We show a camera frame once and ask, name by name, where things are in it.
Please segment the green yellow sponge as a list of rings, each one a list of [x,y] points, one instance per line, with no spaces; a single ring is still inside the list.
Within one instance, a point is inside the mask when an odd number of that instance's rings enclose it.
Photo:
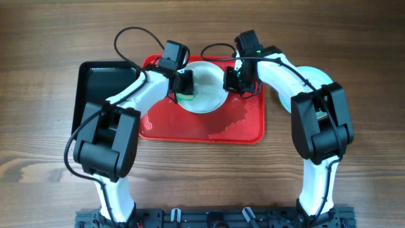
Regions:
[[[194,99],[194,93],[190,94],[182,94],[182,93],[176,93],[176,97],[178,100],[181,101],[192,101]]]

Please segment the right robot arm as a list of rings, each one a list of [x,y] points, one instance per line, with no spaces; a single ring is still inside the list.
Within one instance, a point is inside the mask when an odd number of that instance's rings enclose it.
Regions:
[[[337,168],[353,142],[354,131],[342,86],[310,66],[294,66],[277,47],[237,47],[233,67],[224,76],[231,92],[252,92],[257,82],[274,88],[291,114],[292,141],[304,162],[299,213],[307,224],[328,219],[333,211]]]

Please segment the black mounting rail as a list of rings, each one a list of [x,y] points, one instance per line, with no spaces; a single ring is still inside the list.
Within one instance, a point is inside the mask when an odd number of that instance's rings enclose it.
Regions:
[[[238,210],[172,210],[135,209],[127,223],[112,221],[101,215],[100,210],[84,210],[76,213],[74,227],[309,227],[302,213],[295,207]],[[320,215],[313,227],[357,227],[353,207],[335,206]]]

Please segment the red tray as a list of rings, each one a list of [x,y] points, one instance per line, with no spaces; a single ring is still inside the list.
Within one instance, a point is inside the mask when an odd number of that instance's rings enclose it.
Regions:
[[[141,119],[139,135],[159,141],[255,144],[265,134],[265,93],[243,99],[229,94],[217,110],[191,113],[171,99],[156,103]]]

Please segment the black tray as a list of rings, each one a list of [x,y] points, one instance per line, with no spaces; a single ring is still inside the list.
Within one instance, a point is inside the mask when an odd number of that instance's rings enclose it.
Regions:
[[[78,71],[72,132],[81,124],[89,101],[105,100],[122,92],[136,80],[136,70],[126,61],[86,61]]]

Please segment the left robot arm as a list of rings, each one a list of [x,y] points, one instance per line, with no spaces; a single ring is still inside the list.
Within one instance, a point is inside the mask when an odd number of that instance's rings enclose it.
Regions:
[[[91,61],[79,68],[72,134],[64,163],[92,181],[98,210],[78,212],[76,227],[159,227],[160,210],[137,210],[128,182],[137,154],[140,120],[169,94],[191,95],[194,72],[124,61]]]

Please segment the white plate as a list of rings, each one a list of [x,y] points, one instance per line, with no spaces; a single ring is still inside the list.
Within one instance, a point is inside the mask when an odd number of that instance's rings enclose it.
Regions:
[[[179,105],[192,113],[209,113],[218,109],[227,99],[228,92],[223,88],[224,71],[207,61],[189,63],[184,70],[192,70],[194,79],[193,99],[179,98]]]

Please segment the plate with green stain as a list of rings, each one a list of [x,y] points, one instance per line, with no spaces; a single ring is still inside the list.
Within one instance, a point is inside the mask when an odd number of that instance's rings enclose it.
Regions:
[[[299,70],[300,74],[309,80],[309,83],[315,87],[316,89],[320,89],[322,85],[328,85],[333,82],[333,80],[322,70],[317,69],[311,66],[298,66],[297,69]],[[297,95],[299,92],[312,92],[313,90],[309,88],[308,85],[300,79],[296,78],[295,82],[288,82],[287,83],[288,89],[293,89],[292,96]],[[282,104],[282,106],[291,113],[291,103],[290,98],[291,96],[283,95],[278,93],[278,98]]]

